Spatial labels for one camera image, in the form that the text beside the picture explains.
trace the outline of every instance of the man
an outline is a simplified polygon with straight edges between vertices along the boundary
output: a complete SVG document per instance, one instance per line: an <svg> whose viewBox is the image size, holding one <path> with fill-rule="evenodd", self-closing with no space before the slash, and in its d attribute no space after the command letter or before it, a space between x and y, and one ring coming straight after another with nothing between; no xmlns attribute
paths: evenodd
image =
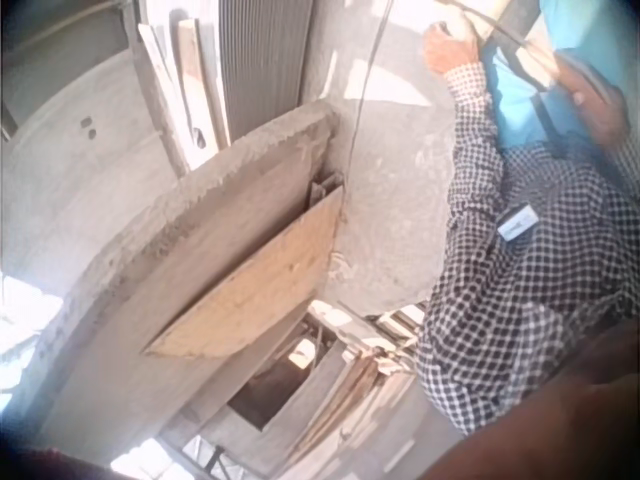
<svg viewBox="0 0 640 480"><path fill-rule="evenodd" d="M639 347L637 324L609 330L420 480L637 480Z"/></svg>
<svg viewBox="0 0 640 480"><path fill-rule="evenodd" d="M475 35L454 39L440 25L425 34L427 66L456 104L456 143L445 264L418 373L465 434L547 382L591 333L640 318L640 169L623 95L602 79L605 101L558 59L581 124L567 130L573 121L552 104L561 132L549 138L533 109L526 130L532 119L509 111L517 102L501 91L498 137L479 59Z"/></svg>

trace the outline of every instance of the wooden board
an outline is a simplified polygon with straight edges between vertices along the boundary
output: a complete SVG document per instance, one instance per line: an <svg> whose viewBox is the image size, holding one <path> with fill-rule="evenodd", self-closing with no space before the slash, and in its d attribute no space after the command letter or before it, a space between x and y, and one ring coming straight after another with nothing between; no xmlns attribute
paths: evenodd
<svg viewBox="0 0 640 480"><path fill-rule="evenodd" d="M231 355L275 325L324 281L343 188L293 222L207 293L147 349L179 357Z"/></svg>
<svg viewBox="0 0 640 480"><path fill-rule="evenodd" d="M224 360L142 352L303 214L311 165L326 151L333 120L321 103L280 117L132 219L91 261L42 332L3 411L5 425L19 422L30 445L101 465L157 435ZM21 130L16 138L28 132Z"/></svg>
<svg viewBox="0 0 640 480"><path fill-rule="evenodd" d="M153 65L153 69L156 72L158 84L160 85L162 96L167 104L171 122L176 130L178 142L180 143L187 163L193 169L194 165L199 166L203 162L200 161L200 159L194 161L195 149L193 148L193 142L191 141L191 135L189 133L187 113L184 102L182 101L180 88L171 80L167 64L158 46L158 39L156 38L153 28L150 25L140 23L138 24L138 31L149 54L151 65Z"/></svg>
<svg viewBox="0 0 640 480"><path fill-rule="evenodd" d="M219 148L205 89L198 32L196 19L178 22L179 71L187 102L191 136L196 149L208 159L215 155Z"/></svg>
<svg viewBox="0 0 640 480"><path fill-rule="evenodd" d="M186 405L165 425L161 436L181 450L262 367L307 313L309 300L271 327L251 345L227 359Z"/></svg>

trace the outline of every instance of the plywood sheet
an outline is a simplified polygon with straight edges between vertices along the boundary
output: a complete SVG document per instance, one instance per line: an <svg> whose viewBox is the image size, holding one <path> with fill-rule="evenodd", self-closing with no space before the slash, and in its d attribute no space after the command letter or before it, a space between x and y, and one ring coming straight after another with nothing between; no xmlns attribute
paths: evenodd
<svg viewBox="0 0 640 480"><path fill-rule="evenodd" d="M342 194L340 187L293 222L173 323L148 352L231 355L312 296L326 275Z"/></svg>

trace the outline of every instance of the construction site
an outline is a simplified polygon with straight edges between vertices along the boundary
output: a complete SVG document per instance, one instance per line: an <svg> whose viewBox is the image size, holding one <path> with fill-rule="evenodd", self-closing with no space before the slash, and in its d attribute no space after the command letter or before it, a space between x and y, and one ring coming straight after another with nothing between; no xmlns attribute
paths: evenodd
<svg viewBox="0 0 640 480"><path fill-rule="evenodd" d="M549 43L539 0L464 3ZM454 101L422 53L444 15L18 2L4 427L144 480L415 480L456 445L415 373L454 175Z"/></svg>

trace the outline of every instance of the concrete slab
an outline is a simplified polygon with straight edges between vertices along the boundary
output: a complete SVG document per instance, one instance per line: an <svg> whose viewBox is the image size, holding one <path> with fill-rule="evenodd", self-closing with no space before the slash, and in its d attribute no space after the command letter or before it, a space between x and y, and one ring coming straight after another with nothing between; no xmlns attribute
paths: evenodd
<svg viewBox="0 0 640 480"><path fill-rule="evenodd" d="M305 105L143 210L65 298L3 420L19 422L33 444L99 464L156 435L222 360L160 358L144 348L302 213L332 127L326 105Z"/></svg>

